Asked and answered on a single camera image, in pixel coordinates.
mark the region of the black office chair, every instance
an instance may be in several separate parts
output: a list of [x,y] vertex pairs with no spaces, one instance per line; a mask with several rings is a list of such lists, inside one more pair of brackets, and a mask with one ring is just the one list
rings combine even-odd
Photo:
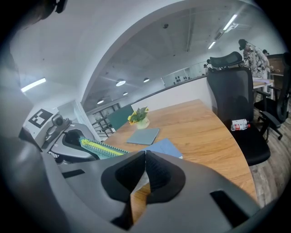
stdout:
[[[241,62],[239,56],[233,54],[233,59],[235,57],[238,58],[237,62]],[[211,61],[211,63],[212,66],[216,65],[214,61]],[[227,61],[225,64],[220,62],[221,65],[228,66]],[[246,119],[250,122],[251,127],[246,130],[234,132],[230,130],[248,165],[256,165],[267,160],[271,153],[263,134],[269,125],[274,124],[279,127],[280,123],[270,113],[264,111],[262,115],[266,122],[261,131],[252,124],[254,112],[251,71],[245,67],[223,69],[209,73],[207,81],[217,102],[217,116],[229,130],[232,120]]]
[[[275,100],[267,98],[271,96],[269,93],[257,91],[259,94],[263,95],[263,100],[255,103],[255,107],[261,111],[267,111],[268,113],[272,114],[280,123],[284,123],[285,120],[288,118],[288,101],[290,97],[290,87],[291,87],[291,54],[284,53],[283,55],[283,64],[285,66],[284,69],[284,76],[283,76],[283,83],[282,89],[272,87],[271,89],[274,90]],[[258,121],[262,120],[265,121],[263,117],[259,117]],[[279,134],[278,139],[281,140],[283,135],[279,132],[278,128],[273,127],[271,128]]]

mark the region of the chair armrest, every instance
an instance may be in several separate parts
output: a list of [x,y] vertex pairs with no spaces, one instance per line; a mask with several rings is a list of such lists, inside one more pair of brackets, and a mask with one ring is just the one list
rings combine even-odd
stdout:
[[281,91],[280,88],[274,87],[274,86],[269,86],[269,88],[273,89],[274,91]]
[[281,127],[281,123],[272,114],[270,114],[266,111],[262,111],[261,114],[266,120],[268,120],[270,123],[272,123],[276,129]]
[[261,94],[263,97],[270,97],[271,94],[270,93],[267,93],[267,92],[263,92],[263,91],[256,91],[257,93]]

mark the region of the flower pot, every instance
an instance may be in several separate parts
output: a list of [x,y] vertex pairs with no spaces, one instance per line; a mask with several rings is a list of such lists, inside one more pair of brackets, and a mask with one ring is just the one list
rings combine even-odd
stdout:
[[146,116],[143,120],[136,123],[136,128],[137,129],[145,129],[149,126],[149,124],[150,124],[150,120]]

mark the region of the fluorescent light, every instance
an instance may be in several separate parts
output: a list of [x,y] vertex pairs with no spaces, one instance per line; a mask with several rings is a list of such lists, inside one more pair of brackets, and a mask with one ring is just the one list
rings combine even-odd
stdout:
[[123,85],[123,84],[125,84],[125,80],[123,80],[123,79],[119,79],[119,80],[117,80],[117,84],[116,84],[116,86],[121,86],[121,85]]
[[212,42],[208,49],[211,49],[211,47],[215,44],[216,41]]
[[39,84],[41,84],[41,83],[43,83],[45,81],[46,81],[45,78],[42,78],[42,79],[40,79],[40,80],[38,80],[36,82],[33,82],[33,83],[23,87],[21,90],[22,90],[22,92],[25,92],[25,91],[29,90],[30,88],[33,88],[33,87],[35,87],[35,86],[37,86],[37,85],[39,85]]
[[233,20],[235,20],[236,17],[237,17],[237,15],[232,16],[231,20],[229,20],[227,25],[224,27],[223,31],[225,31],[229,27],[229,25],[233,22]]

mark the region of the gray notebook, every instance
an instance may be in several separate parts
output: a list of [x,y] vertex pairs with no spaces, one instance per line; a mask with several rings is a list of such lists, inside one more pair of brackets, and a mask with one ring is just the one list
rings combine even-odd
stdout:
[[133,135],[131,135],[129,139],[127,139],[127,143],[151,145],[156,139],[159,131],[159,128],[138,129],[133,133]]

